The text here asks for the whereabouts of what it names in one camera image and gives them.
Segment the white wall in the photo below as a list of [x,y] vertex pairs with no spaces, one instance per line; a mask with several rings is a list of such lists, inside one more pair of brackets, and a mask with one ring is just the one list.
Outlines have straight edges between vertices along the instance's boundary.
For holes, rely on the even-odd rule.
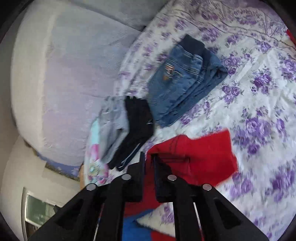
[[60,206],[79,192],[79,182],[44,169],[45,163],[24,145],[21,137],[17,139],[2,180],[0,211],[20,240],[23,240],[21,201],[24,187],[36,198]]
[[13,45],[23,14],[14,22],[0,44],[0,187],[2,176],[18,132],[11,120],[10,64]]

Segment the gray pants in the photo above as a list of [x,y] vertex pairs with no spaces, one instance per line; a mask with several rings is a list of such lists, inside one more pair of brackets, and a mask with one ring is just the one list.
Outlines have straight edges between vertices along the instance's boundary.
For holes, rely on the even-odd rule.
[[109,163],[116,150],[129,132],[125,108],[125,96],[108,96],[99,115],[100,145],[102,163]]

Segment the silver screw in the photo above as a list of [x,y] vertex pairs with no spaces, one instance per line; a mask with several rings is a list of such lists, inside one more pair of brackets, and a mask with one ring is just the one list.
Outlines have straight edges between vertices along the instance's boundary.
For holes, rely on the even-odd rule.
[[202,188],[203,188],[204,190],[206,190],[206,191],[209,191],[209,190],[212,189],[212,186],[211,186],[210,184],[204,184],[204,185],[202,186]]
[[129,175],[129,174],[123,174],[123,175],[121,176],[121,178],[122,178],[123,180],[127,181],[127,180],[130,180],[130,179],[131,179],[131,175]]
[[176,181],[177,180],[177,177],[175,175],[168,175],[168,179],[170,181]]
[[88,184],[87,186],[86,186],[86,189],[87,190],[89,190],[89,191],[93,191],[93,190],[95,190],[96,189],[96,184],[94,184],[94,183],[90,183],[90,184]]

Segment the blue denim jeans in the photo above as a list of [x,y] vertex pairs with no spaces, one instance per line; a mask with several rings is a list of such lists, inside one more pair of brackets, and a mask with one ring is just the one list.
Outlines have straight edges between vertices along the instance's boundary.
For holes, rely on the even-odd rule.
[[218,57],[187,34],[148,83],[147,101],[156,123],[173,124],[226,76]]

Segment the floral bedsheet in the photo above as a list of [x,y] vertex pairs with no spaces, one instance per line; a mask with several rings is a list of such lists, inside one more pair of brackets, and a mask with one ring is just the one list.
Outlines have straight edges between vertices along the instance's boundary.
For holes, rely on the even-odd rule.
[[270,240],[296,213],[296,50],[286,29],[259,1],[172,0],[131,46],[116,86],[117,94],[145,97],[176,42],[185,34],[204,42],[228,76],[143,148],[228,128],[239,173],[217,189]]

